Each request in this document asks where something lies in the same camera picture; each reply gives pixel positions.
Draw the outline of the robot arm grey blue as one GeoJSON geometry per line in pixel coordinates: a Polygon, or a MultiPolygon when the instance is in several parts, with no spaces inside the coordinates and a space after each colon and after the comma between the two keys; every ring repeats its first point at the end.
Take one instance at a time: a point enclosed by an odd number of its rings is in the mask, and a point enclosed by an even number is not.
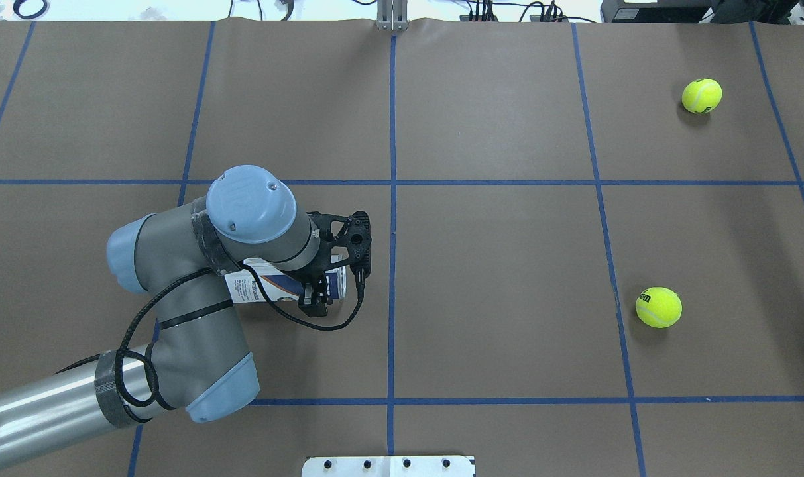
{"type": "Polygon", "coordinates": [[[299,308],[325,317],[332,250],[369,252],[369,217],[305,211],[255,165],[231,167],[204,196],[114,230],[118,284],[149,301],[114,349],[0,394],[0,471],[183,409],[208,423],[246,407],[259,382],[227,275],[264,260],[299,281],[299,308]]]}

